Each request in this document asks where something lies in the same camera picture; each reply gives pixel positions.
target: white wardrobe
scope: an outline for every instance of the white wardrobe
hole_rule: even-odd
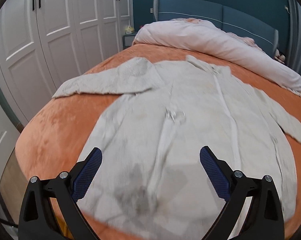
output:
[[[7,0],[0,87],[23,125],[60,85],[122,50],[131,0]]]

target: gray nightstand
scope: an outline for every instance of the gray nightstand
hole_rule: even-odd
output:
[[[137,34],[137,32],[123,35],[123,48],[124,49],[127,49],[128,47],[132,46],[136,34]]]

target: gray curtain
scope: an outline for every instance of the gray curtain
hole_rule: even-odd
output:
[[[301,6],[297,0],[288,0],[290,37],[286,64],[301,76]]]

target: blue gripper pad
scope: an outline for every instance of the blue gripper pad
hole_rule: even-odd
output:
[[[217,195],[228,202],[230,199],[230,185],[228,179],[205,147],[200,150],[199,158]]]
[[[101,163],[102,163],[102,151],[96,148],[90,159],[87,161],[77,178],[73,182],[72,199],[76,203],[79,199],[82,199],[93,178],[96,175]]]

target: blue headboard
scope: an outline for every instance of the blue headboard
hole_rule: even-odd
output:
[[[154,0],[155,21],[196,18],[211,21],[217,28],[241,37],[250,37],[262,50],[274,57],[278,30],[244,12],[203,0]]]

